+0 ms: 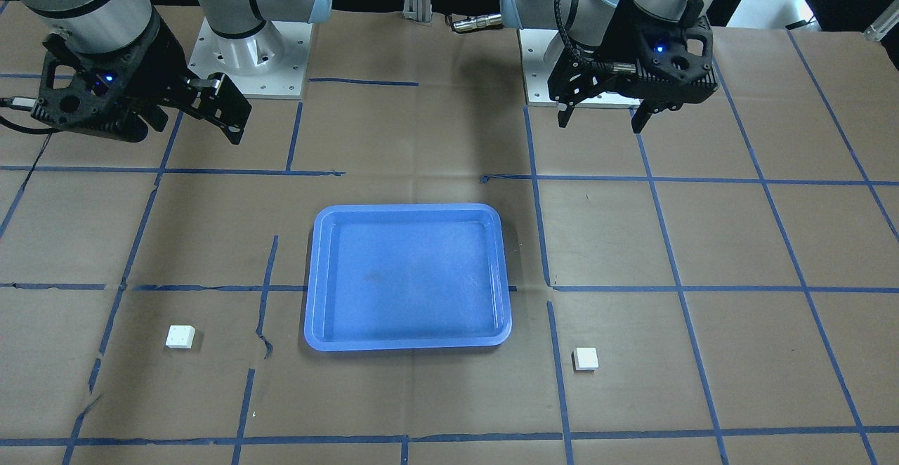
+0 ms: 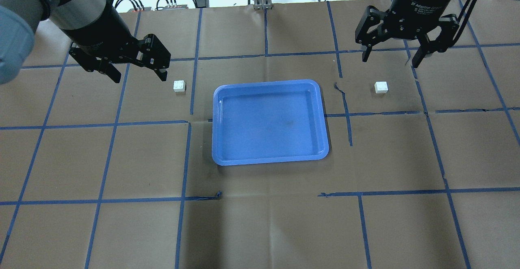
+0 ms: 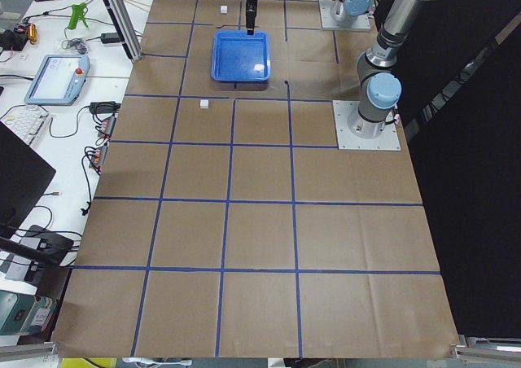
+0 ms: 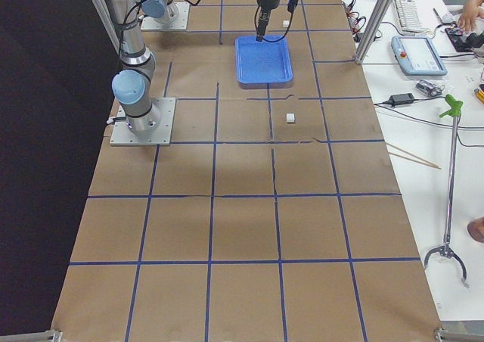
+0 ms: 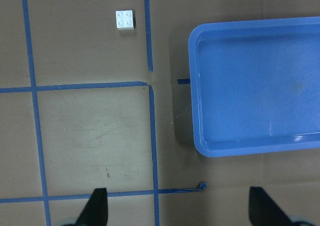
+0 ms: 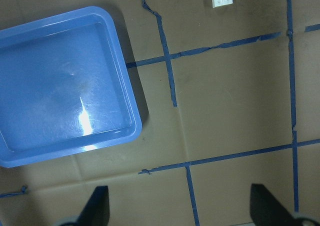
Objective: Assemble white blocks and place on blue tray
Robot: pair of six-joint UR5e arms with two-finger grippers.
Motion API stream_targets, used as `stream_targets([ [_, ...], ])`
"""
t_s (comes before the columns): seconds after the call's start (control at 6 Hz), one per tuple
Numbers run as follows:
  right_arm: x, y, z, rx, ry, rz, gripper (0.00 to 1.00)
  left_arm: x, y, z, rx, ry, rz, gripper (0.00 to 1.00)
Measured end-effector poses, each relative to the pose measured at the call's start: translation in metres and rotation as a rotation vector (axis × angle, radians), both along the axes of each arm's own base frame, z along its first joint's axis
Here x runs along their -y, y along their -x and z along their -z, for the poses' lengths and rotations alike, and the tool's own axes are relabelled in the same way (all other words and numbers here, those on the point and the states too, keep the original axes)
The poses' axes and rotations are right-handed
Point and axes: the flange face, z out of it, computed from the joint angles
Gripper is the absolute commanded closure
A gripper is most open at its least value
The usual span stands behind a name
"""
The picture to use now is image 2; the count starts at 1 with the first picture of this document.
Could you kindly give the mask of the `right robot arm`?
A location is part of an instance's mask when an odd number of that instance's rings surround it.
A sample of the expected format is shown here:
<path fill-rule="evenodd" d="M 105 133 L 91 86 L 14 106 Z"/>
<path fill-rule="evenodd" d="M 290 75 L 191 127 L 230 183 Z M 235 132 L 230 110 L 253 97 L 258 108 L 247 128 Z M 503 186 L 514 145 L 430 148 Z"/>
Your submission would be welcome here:
<path fill-rule="evenodd" d="M 362 45 L 362 61 L 367 62 L 373 47 L 390 38 L 418 41 L 412 59 L 417 68 L 435 52 L 455 45 L 475 8 L 477 0 L 467 0 L 457 15 L 444 13 L 451 0 L 392 0 L 386 11 L 368 6 L 355 30 L 355 41 Z"/>

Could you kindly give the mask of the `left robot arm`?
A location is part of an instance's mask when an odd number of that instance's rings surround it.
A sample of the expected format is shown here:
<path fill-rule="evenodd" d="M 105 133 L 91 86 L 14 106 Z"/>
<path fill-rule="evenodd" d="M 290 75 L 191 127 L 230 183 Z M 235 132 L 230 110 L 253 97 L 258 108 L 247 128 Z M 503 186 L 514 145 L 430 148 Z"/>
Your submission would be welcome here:
<path fill-rule="evenodd" d="M 50 20 L 71 40 L 69 54 L 84 71 L 119 83 L 115 65 L 150 69 L 165 82 L 171 53 L 155 34 L 137 39 L 113 0 L 0 0 L 1 84 L 14 80 L 33 50 L 41 21 Z"/>

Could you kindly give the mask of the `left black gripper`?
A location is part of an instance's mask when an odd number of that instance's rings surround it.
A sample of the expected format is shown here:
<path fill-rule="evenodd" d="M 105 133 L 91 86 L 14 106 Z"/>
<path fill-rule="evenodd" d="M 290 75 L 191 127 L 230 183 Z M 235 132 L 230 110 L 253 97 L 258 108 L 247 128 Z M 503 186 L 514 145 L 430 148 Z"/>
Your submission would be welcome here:
<path fill-rule="evenodd" d="M 67 35 L 72 40 L 69 54 L 87 72 L 97 71 L 119 83 L 122 74 L 114 64 L 131 63 L 167 81 L 171 53 L 155 34 L 137 40 L 108 1 L 95 21 Z"/>

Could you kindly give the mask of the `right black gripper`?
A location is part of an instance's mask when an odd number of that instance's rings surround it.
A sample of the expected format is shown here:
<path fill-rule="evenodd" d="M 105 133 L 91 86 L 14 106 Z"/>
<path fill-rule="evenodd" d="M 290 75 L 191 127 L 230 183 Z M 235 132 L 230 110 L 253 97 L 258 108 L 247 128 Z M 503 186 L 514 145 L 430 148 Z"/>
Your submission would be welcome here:
<path fill-rule="evenodd" d="M 456 15 L 444 15 L 450 0 L 392 0 L 388 13 L 369 5 L 355 30 L 355 42 L 362 46 L 362 62 L 367 62 L 374 45 L 390 38 L 418 39 L 420 47 L 412 59 L 418 68 L 423 59 L 436 51 L 446 52 L 460 38 L 460 21 Z M 428 32 L 441 28 L 431 41 Z"/>

